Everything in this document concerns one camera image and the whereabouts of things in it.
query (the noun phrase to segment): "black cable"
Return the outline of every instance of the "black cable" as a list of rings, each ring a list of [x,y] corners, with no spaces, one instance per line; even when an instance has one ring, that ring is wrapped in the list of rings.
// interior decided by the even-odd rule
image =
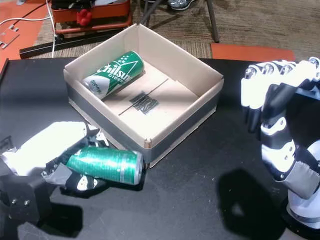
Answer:
[[[26,16],[32,14],[35,10],[43,7],[43,6],[46,5],[46,4],[47,4],[47,3],[45,2],[45,3],[37,6],[35,9],[33,9],[33,10],[31,10],[30,12],[26,13],[26,14],[25,14],[24,16],[22,16],[21,18],[24,19]],[[16,25],[16,24],[17,24],[18,22],[20,22],[20,21],[21,21],[21,20],[17,20],[17,21],[15,21],[14,24],[12,24],[12,25]]]

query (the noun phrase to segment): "shoe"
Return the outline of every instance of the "shoe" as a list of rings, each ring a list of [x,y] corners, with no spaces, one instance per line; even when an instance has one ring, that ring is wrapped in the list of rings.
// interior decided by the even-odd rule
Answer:
[[[168,5],[173,10],[186,10],[190,7],[190,4],[195,0],[169,0]]]

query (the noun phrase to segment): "can lid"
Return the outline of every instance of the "can lid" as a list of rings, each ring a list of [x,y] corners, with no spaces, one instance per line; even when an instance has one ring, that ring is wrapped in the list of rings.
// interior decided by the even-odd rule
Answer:
[[[140,152],[134,151],[134,153],[136,154],[136,164],[135,164],[133,185],[138,185],[140,183],[141,176],[142,176],[144,159],[143,159],[143,156]]]

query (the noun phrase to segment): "box bottom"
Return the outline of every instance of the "box bottom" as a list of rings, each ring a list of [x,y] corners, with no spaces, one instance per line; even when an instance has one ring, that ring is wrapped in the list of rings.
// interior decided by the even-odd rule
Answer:
[[[144,148],[127,136],[107,118],[105,118],[97,109],[95,109],[89,102],[87,102],[86,99],[84,99],[68,84],[67,89],[69,103],[76,111],[78,111],[89,123],[100,128],[105,134],[106,138],[118,149],[132,150],[142,153],[144,161],[146,163],[150,163],[151,168],[216,111],[219,98],[219,94],[215,95],[186,121],[170,132],[157,145],[153,146],[152,148]]]

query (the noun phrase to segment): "white cable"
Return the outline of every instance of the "white cable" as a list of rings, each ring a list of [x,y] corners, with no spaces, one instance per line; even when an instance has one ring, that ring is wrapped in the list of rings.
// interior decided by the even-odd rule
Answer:
[[[49,4],[48,4],[48,0],[45,0],[46,2],[46,8],[48,9],[48,13],[49,13],[49,18],[51,19],[51,23],[52,23],[52,31],[53,31],[53,42],[52,42],[52,53],[51,53],[51,58],[54,57],[54,53],[55,53],[55,35],[56,35],[56,31],[55,31],[55,24],[54,24],[54,19],[51,15],[51,11],[49,8]]]
[[[0,25],[1,25],[1,24],[4,24],[5,22],[13,21],[13,20],[36,22],[36,21],[47,20],[47,19],[49,19],[49,18],[50,18],[49,16],[48,16],[48,17],[44,17],[44,18],[39,18],[39,19],[30,19],[30,18],[14,17],[14,18],[9,18],[9,19],[6,19],[6,20],[0,22]]]

